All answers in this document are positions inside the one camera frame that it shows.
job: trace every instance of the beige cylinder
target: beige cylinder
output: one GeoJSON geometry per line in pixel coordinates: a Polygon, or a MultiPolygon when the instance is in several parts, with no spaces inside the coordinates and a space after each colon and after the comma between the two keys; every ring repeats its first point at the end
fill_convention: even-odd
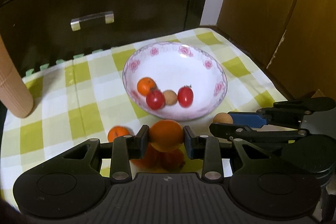
{"type": "Polygon", "coordinates": [[[13,115],[19,118],[27,117],[34,104],[33,97],[14,67],[1,36],[0,100],[13,115]]]}

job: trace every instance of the checkered tablecloth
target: checkered tablecloth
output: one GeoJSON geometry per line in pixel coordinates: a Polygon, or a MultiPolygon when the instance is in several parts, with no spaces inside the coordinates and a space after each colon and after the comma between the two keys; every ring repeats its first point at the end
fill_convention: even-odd
{"type": "MultiPolygon", "coordinates": [[[[218,112],[255,111],[285,100],[249,57],[205,28],[66,61],[23,78],[34,97],[35,109],[25,119],[7,112],[1,145],[1,196],[16,207],[12,187],[24,171],[88,138],[107,142],[107,133],[115,125],[126,126],[135,134],[143,124],[151,126],[158,121],[128,98],[122,70],[137,49],[161,41],[199,47],[222,64],[226,73],[228,90],[222,104],[206,117],[181,123],[190,125],[197,135],[209,133],[208,127],[218,112]]],[[[103,161],[102,175],[108,175],[109,165],[110,161],[103,161]]],[[[197,171],[201,166],[187,163],[182,172],[197,171]]]]}

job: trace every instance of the metal handle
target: metal handle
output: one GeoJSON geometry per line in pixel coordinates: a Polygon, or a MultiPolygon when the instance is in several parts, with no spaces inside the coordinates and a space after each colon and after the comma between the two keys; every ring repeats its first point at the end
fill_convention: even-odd
{"type": "Polygon", "coordinates": [[[71,29],[79,31],[80,29],[91,27],[100,24],[110,24],[114,22],[114,14],[112,11],[102,12],[92,15],[87,15],[79,18],[74,18],[71,20],[71,29]]]}

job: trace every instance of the floral bowl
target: floral bowl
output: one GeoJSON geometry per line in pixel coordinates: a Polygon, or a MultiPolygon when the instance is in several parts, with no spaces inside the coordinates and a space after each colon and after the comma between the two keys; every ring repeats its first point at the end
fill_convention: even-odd
{"type": "Polygon", "coordinates": [[[126,62],[123,83],[128,96],[143,110],[163,119],[186,121],[212,112],[223,101],[227,81],[223,68],[208,53],[178,42],[159,42],[137,50],[126,62]],[[152,78],[162,92],[176,93],[183,86],[194,92],[191,106],[183,108],[176,103],[151,110],[146,98],[137,91],[143,77],[152,78]]]}

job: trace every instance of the blue gripper pad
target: blue gripper pad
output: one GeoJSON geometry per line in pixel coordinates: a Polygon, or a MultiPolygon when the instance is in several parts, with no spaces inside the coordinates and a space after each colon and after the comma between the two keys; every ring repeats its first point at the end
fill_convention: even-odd
{"type": "Polygon", "coordinates": [[[228,112],[234,124],[244,124],[251,128],[262,128],[267,120],[260,117],[256,112],[228,112]]]}

